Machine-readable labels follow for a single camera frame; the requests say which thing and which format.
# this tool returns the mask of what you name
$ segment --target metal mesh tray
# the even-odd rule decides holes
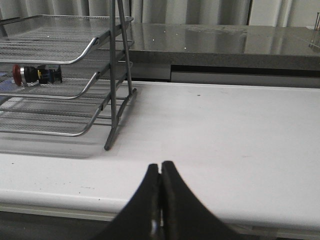
[[[132,17],[125,18],[128,27]],[[120,19],[115,21],[121,33]],[[110,17],[37,15],[0,24],[1,63],[71,64],[110,35]]]
[[[110,100],[110,96],[103,93],[107,85],[108,80],[100,79],[90,93],[70,101],[23,97],[5,99],[0,105],[0,132],[80,136],[90,129]]]
[[[7,97],[29,97],[46,99],[76,99],[86,93],[94,83],[100,79],[109,79],[109,70],[102,76],[98,74],[97,69],[109,68],[105,62],[108,62],[109,52],[105,50],[96,50],[83,60],[73,65],[62,65],[62,82],[55,84],[35,84],[29,87],[17,86],[12,77],[12,64],[0,64],[0,96]],[[123,55],[123,51],[117,51],[118,58]],[[116,79],[122,80],[127,76],[127,68],[124,62],[116,65]]]

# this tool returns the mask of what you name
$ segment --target white curtain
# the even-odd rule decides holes
[[[140,23],[246,25],[250,0],[132,0]]]
[[[136,23],[295,27],[314,25],[320,0],[123,0]],[[109,0],[0,0],[0,18],[108,16]]]
[[[123,0],[137,23],[245,25],[250,0]],[[0,0],[0,17],[108,16],[109,0]]]

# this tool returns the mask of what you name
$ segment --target black plastic part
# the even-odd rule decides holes
[[[92,240],[161,239],[159,189],[158,166],[150,164],[143,181],[128,204]]]
[[[54,84],[57,81],[62,83],[62,72],[60,65],[50,69],[48,69],[46,65],[40,65],[37,67],[37,70],[41,73],[39,78],[40,84]]]
[[[33,66],[25,66],[24,78],[27,83],[34,83],[38,81],[38,70]]]
[[[166,240],[242,240],[191,192],[172,161],[162,163],[162,210]]]

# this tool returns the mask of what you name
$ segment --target wire mesh letter tray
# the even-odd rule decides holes
[[[110,149],[136,91],[129,60],[133,41],[126,33],[133,18],[125,17],[122,0],[117,3],[119,17],[110,0],[108,17],[37,15],[0,22],[0,132],[76,137],[102,119],[111,121],[104,146]],[[100,49],[105,44],[108,50]],[[117,97],[125,79],[128,92]],[[109,105],[111,115],[99,116]]]

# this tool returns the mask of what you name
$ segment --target gray curtain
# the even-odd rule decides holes
[[[139,23],[246,25],[250,0],[131,0]]]
[[[245,25],[250,0],[123,0],[137,23]],[[0,0],[0,17],[108,16],[109,0]]]

